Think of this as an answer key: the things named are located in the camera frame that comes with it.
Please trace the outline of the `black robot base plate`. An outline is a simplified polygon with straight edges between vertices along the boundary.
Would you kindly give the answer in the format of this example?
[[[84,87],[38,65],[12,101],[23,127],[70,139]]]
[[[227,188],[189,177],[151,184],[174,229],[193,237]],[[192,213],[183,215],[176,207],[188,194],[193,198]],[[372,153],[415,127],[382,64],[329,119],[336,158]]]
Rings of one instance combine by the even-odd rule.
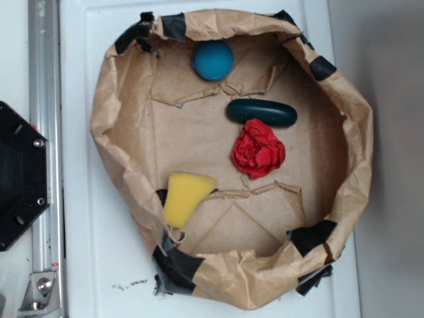
[[[1,102],[1,251],[9,250],[50,205],[48,141]]]

